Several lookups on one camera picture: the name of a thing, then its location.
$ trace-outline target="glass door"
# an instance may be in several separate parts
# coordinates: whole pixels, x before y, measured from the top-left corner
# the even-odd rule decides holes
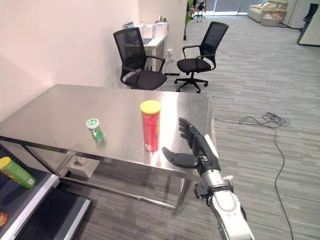
[[[237,15],[241,0],[215,0],[214,15]]]
[[[250,5],[262,0],[206,0],[206,15],[246,15]]]

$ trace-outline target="green mint container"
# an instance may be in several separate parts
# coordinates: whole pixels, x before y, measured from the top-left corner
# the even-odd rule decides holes
[[[94,140],[100,141],[104,139],[104,133],[100,129],[100,122],[97,118],[90,118],[86,121],[86,127],[90,130]]]
[[[36,179],[8,156],[0,158],[0,172],[27,189],[36,184]]]

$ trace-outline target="yellow bottle cap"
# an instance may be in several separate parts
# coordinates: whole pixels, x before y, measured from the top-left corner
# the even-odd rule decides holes
[[[144,101],[141,103],[140,109],[144,114],[156,114],[161,110],[161,102],[156,100]]]
[[[0,169],[4,169],[11,161],[11,158],[8,156],[0,158]]]

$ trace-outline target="shelf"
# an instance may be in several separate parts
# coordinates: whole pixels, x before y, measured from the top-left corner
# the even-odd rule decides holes
[[[0,210],[8,218],[0,228],[0,240],[70,240],[91,201],[53,188],[57,175],[27,167],[0,145],[0,157],[6,156],[34,176],[36,182],[25,188],[1,173]]]
[[[85,197],[52,188],[17,238],[69,240],[90,204]]]
[[[6,223],[0,230],[1,240],[16,237],[21,227],[58,179],[58,176],[48,172],[26,166],[23,168],[36,178],[36,183],[31,188],[24,188],[2,173],[0,176],[1,212],[8,215]]]

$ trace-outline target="person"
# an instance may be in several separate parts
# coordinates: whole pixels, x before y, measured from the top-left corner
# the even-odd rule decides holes
[[[192,4],[191,5],[191,8],[190,8],[190,16],[191,16],[191,19],[194,19],[194,14],[195,14],[195,6]]]
[[[198,23],[199,22],[199,17],[201,17],[200,19],[200,22],[202,23],[202,17],[203,17],[203,12],[204,12],[204,2],[200,2],[199,6],[198,6],[198,15],[197,15],[197,19],[196,19],[196,22]]]
[[[204,4],[203,4],[203,7],[204,7],[204,18],[206,18],[206,12],[207,12],[207,0],[204,0]]]

